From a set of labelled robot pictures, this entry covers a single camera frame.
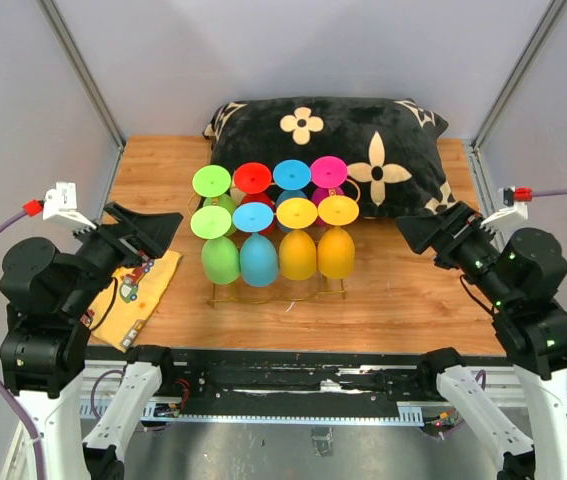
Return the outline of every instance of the wooden tabletop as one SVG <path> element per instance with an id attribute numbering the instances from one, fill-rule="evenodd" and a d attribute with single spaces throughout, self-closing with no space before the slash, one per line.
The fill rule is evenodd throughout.
<path id="1" fill-rule="evenodd" d="M 476 206 L 461 142 L 442 140 L 439 151 L 456 198 Z M 356 262 L 345 280 L 345 300 L 323 295 L 294 304 L 211 308 L 206 303 L 211 284 L 200 259 L 204 241 L 190 231 L 186 207 L 192 176 L 209 156 L 209 143 L 198 137 L 133 136 L 128 141 L 111 200 L 140 212 L 178 211 L 186 217 L 172 243 L 183 261 L 137 344 L 384 353 L 454 346 L 465 354 L 503 354 L 490 319 L 461 288 L 459 273 L 435 268 L 431 254 L 414 255 L 392 220 L 358 220 L 346 227 Z M 315 287 L 316 282 L 277 280 L 258 295 L 284 291 L 294 296 Z M 241 294 L 254 290 L 244 287 Z"/>

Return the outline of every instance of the flower pattern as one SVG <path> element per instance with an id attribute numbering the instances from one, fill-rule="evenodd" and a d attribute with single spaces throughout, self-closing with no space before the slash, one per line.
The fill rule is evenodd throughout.
<path id="1" fill-rule="evenodd" d="M 423 128 L 427 122 L 432 122 L 432 125 L 436 125 L 436 116 L 434 112 L 428 112 L 427 110 L 423 110 L 419 107 L 416 103 L 411 102 L 409 100 L 396 100 L 394 103 L 404 106 L 410 112 L 414 114 L 416 119 L 419 121 L 419 125 Z"/>
<path id="2" fill-rule="evenodd" d="M 385 184 L 405 182 L 412 174 L 401 165 L 385 163 L 385 147 L 379 132 L 374 132 L 368 149 L 369 163 L 352 163 L 347 173 L 357 182 L 370 182 L 370 197 L 376 206 L 385 200 Z"/>
<path id="3" fill-rule="evenodd" d="M 297 145 L 306 145 L 310 141 L 310 132 L 323 130 L 323 120 L 320 117 L 313 117 L 309 108 L 299 107 L 294 110 L 294 115 L 285 115 L 281 118 L 281 130 L 292 132 L 292 140 Z"/>
<path id="4" fill-rule="evenodd" d="M 218 141 L 219 137 L 221 136 L 221 132 L 223 131 L 223 127 L 230 119 L 230 117 L 246 105 L 247 103 L 237 102 L 230 102 L 227 105 L 223 105 L 223 107 L 221 107 L 219 112 L 216 114 L 214 123 L 210 123 L 207 127 L 205 127 L 203 135 L 207 138 L 215 137 Z"/>
<path id="5" fill-rule="evenodd" d="M 455 203 L 456 200 L 454 200 L 454 197 L 452 196 L 452 187 L 450 187 L 450 184 L 446 180 L 445 183 L 441 185 L 441 201 L 432 197 L 425 204 L 425 208 L 436 215 L 437 213 L 450 208 Z"/>

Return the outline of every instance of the plastic wine glass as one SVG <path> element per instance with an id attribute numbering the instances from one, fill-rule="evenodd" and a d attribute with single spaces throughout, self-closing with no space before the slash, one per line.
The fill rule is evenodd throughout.
<path id="1" fill-rule="evenodd" d="M 314 223 L 316 205 L 306 198 L 291 198 L 276 209 L 276 218 L 292 229 L 279 246 L 281 275 L 290 280 L 307 280 L 316 272 L 316 245 L 303 228 Z"/>
<path id="2" fill-rule="evenodd" d="M 333 195 L 323 200 L 318 214 L 332 225 L 319 240 L 319 271 L 327 278 L 342 280 L 354 270 L 354 241 L 341 227 L 359 215 L 359 206 L 350 197 Z"/>
<path id="3" fill-rule="evenodd" d="M 205 198 L 203 206 L 219 205 L 230 213 L 230 218 L 236 210 L 236 203 L 226 193 L 231 183 L 230 172 L 219 165 L 207 165 L 197 171 L 192 178 L 194 191 Z M 226 235 L 231 235 L 235 231 L 236 228 L 231 224 Z"/>
<path id="4" fill-rule="evenodd" d="M 279 274 L 276 249 L 259 232 L 272 223 L 274 212 L 260 202 L 239 206 L 234 212 L 234 225 L 242 232 L 251 233 L 239 253 L 241 274 L 245 283 L 252 287 L 265 287 Z"/>
<path id="5" fill-rule="evenodd" d="M 239 250 L 225 234 L 232 226 L 230 213 L 219 205 L 198 210 L 190 220 L 194 235 L 207 240 L 201 250 L 205 276 L 212 283 L 227 285 L 240 275 Z"/>
<path id="6" fill-rule="evenodd" d="M 284 160 L 274 168 L 274 183 L 278 185 L 283 191 L 276 199 L 275 207 L 278 207 L 289 200 L 290 198 L 307 198 L 305 193 L 301 190 L 305 188 L 312 178 L 310 167 L 300 160 Z M 277 218 L 279 228 L 284 232 L 289 232 L 290 229 L 283 225 Z"/>
<path id="7" fill-rule="evenodd" d="M 240 205 L 247 203 L 263 203 L 268 205 L 274 212 L 274 202 L 265 193 L 265 190 L 272 183 L 272 173 L 267 166 L 258 162 L 250 162 L 241 165 L 234 172 L 234 184 L 236 188 L 245 193 Z M 268 234 L 274 230 L 274 220 L 267 225 L 260 233 Z"/>
<path id="8" fill-rule="evenodd" d="M 312 183 L 317 189 L 312 194 L 312 202 L 318 207 L 323 200 L 332 195 L 343 195 L 341 185 L 347 180 L 347 165 L 339 157 L 326 155 L 317 158 L 310 167 Z M 325 226 L 325 222 L 319 218 L 317 225 Z"/>

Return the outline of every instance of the gray floor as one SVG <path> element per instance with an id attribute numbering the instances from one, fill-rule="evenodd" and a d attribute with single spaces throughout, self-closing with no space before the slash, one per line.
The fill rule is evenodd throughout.
<path id="1" fill-rule="evenodd" d="M 505 413 L 524 432 L 520 410 Z M 177 424 L 134 435 L 126 480 L 483 480 L 496 470 L 466 426 L 440 441 L 408 427 L 333 427 L 332 455 L 317 454 L 307 425 Z"/>

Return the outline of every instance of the metal frame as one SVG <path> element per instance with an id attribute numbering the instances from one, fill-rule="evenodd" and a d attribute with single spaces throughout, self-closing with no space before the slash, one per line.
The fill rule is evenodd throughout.
<path id="1" fill-rule="evenodd" d="M 121 166 L 121 158 L 123 157 L 123 147 L 119 147 L 118 153 L 116 155 L 116 161 L 114 162 L 114 166 L 110 175 L 107 179 L 107 184 L 105 185 L 105 189 L 103 190 L 103 197 L 98 205 L 98 212 L 102 212 L 107 204 L 108 200 L 110 199 L 110 193 L 112 192 L 112 188 L 114 187 L 114 182 L 116 181 L 116 176 L 119 173 L 119 167 Z"/>
<path id="2" fill-rule="evenodd" d="M 70 30 L 63 20 L 63 16 L 61 15 L 59 8 L 54 0 L 36 0 L 36 3 L 38 3 L 39 7 L 41 7 L 43 15 L 47 19 L 50 24 L 50 28 L 61 44 L 61 48 L 72 65 L 76 76 L 83 85 L 87 96 L 94 106 L 94 109 L 101 118 L 103 125 L 112 137 L 112 141 L 118 146 L 119 152 L 121 152 L 125 147 L 125 137 L 114 120 L 114 117 L 110 113 L 96 82 L 94 82 L 81 53 L 79 52 L 76 42 L 74 41 L 74 38 L 72 38 Z"/>
<path id="3" fill-rule="evenodd" d="M 472 142 L 472 147 L 475 150 L 479 150 L 489 138 L 492 130 L 494 130 L 496 123 L 501 117 L 501 114 L 505 110 L 505 107 L 516 92 L 519 84 L 541 50 L 541 47 L 545 44 L 549 34 L 554 29 L 554 26 L 566 8 L 567 0 L 552 0 L 548 5 L 541 21 L 536 27 L 536 30 L 532 34 L 528 44 L 523 49 L 523 53 L 516 62 L 514 70 L 512 70 L 512 73 L 505 82 L 503 89 L 492 105 L 490 112 L 483 121 L 483 125 L 479 128 L 476 138 Z"/>
<path id="4" fill-rule="evenodd" d="M 300 353 L 300 352 L 268 352 L 268 351 L 231 351 L 231 350 L 188 350 L 173 349 L 175 366 L 179 371 L 190 372 L 194 377 L 202 375 L 198 382 L 190 378 L 192 385 L 196 385 L 197 391 L 193 398 L 198 399 L 198 404 L 193 408 L 176 417 L 164 415 L 163 407 L 170 404 L 178 404 L 181 399 L 177 396 L 154 396 L 143 409 L 141 420 L 146 422 L 220 422 L 220 423 L 270 423 L 270 424 L 307 424 L 307 425 L 385 425 L 385 426 L 422 426 L 423 409 L 449 408 L 450 403 L 444 399 L 430 399 L 421 395 L 418 398 L 399 394 L 401 398 L 396 400 L 387 399 L 390 403 L 396 402 L 396 411 L 384 407 L 386 402 L 384 395 L 380 393 L 367 392 L 365 390 L 351 390 L 339 387 L 331 382 L 320 381 L 321 388 L 317 390 L 312 382 L 316 383 L 322 377 L 321 372 L 334 370 L 339 378 L 347 381 L 365 383 L 365 378 L 375 375 L 375 372 L 394 371 L 410 374 L 416 369 L 421 358 L 418 355 L 383 355 L 383 354 L 343 354 L 343 353 Z M 88 347 L 88 358 L 83 372 L 83 385 L 81 391 L 80 415 L 83 419 L 93 419 L 90 406 L 91 392 L 95 381 L 105 372 L 122 370 L 125 367 L 123 355 L 108 347 Z M 504 357 L 466 357 L 468 371 L 475 376 L 479 370 L 487 372 L 487 385 L 485 394 L 498 408 L 524 408 L 525 397 L 519 379 L 516 377 L 512 366 L 508 365 Z M 204 366 L 210 369 L 210 375 L 202 370 L 196 370 Z M 250 411 L 242 409 L 240 404 L 233 403 L 233 393 L 225 386 L 215 387 L 214 378 L 219 372 L 214 373 L 218 367 L 229 368 L 230 375 L 244 385 L 234 389 L 240 396 L 255 396 L 261 399 L 263 408 L 252 405 Z M 252 388 L 251 380 L 258 377 L 259 371 L 268 371 L 263 374 L 263 382 L 274 381 L 271 389 L 263 389 L 256 384 Z M 107 376 L 99 382 L 95 391 L 95 408 L 103 414 L 109 407 L 113 394 L 120 388 L 120 376 Z M 320 394 L 325 397 L 325 402 L 334 402 L 338 397 L 359 397 L 361 406 L 357 409 L 352 404 L 343 409 L 326 411 L 325 414 L 304 414 L 300 410 L 290 408 L 282 412 L 276 407 L 276 402 L 269 402 L 268 395 L 277 396 L 280 393 L 304 398 L 310 393 Z M 371 400 L 372 404 L 378 405 L 379 409 L 364 407 L 364 403 Z M 226 403 L 226 407 L 218 408 L 219 403 Z"/>
<path id="5" fill-rule="evenodd" d="M 464 141 L 463 147 L 465 158 L 467 158 L 467 163 L 470 167 L 470 177 L 474 184 L 474 191 L 479 201 L 479 210 L 488 217 L 501 208 L 497 200 L 497 192 L 493 189 L 494 182 L 490 179 L 489 172 L 483 168 L 483 158 L 480 150 L 472 148 L 469 141 Z M 505 236 L 500 230 L 496 232 L 493 242 L 499 249 L 505 247 Z"/>

